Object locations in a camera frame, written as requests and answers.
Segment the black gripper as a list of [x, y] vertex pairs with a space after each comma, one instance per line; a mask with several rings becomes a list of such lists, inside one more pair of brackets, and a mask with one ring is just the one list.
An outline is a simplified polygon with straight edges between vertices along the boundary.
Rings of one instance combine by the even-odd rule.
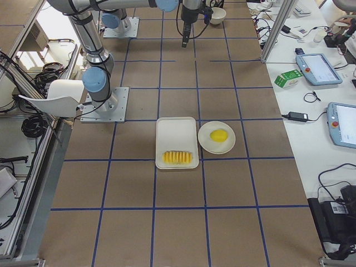
[[200, 0], [183, 0], [182, 5], [181, 19], [184, 21], [182, 47], [186, 48], [191, 34], [191, 24], [187, 22], [197, 21], [200, 10]]

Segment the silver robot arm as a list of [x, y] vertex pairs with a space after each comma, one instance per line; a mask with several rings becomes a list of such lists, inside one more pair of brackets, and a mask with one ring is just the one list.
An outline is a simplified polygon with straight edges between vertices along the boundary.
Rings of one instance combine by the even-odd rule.
[[125, 8], [103, 9], [101, 22], [106, 28], [110, 28], [117, 33], [124, 33], [131, 28], [131, 22], [127, 17]]
[[101, 11], [124, 29], [122, 23], [128, 21], [127, 8], [159, 8], [165, 12], [182, 5], [181, 19], [184, 22], [182, 46], [189, 42], [191, 26], [205, 8], [205, 1], [49, 1], [49, 4], [70, 19], [78, 39], [87, 53], [89, 68], [85, 70], [82, 81], [91, 96], [93, 109], [107, 112], [117, 105], [112, 95], [110, 76], [113, 57], [104, 48], [93, 20], [92, 11]]

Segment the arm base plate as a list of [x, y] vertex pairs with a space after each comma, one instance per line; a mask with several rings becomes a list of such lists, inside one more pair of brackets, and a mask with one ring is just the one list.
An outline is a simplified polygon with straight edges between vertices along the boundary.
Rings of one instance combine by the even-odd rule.
[[119, 19], [116, 16], [105, 15], [102, 19], [102, 23], [106, 27], [103, 37], [105, 39], [136, 38], [138, 34], [139, 20], [138, 17]]
[[92, 101], [88, 93], [86, 102], [91, 102], [91, 104], [84, 106], [84, 115], [80, 117], [80, 121], [82, 123], [123, 123], [126, 117], [128, 94], [128, 87], [115, 87], [112, 89], [111, 97], [96, 109], [100, 103]]

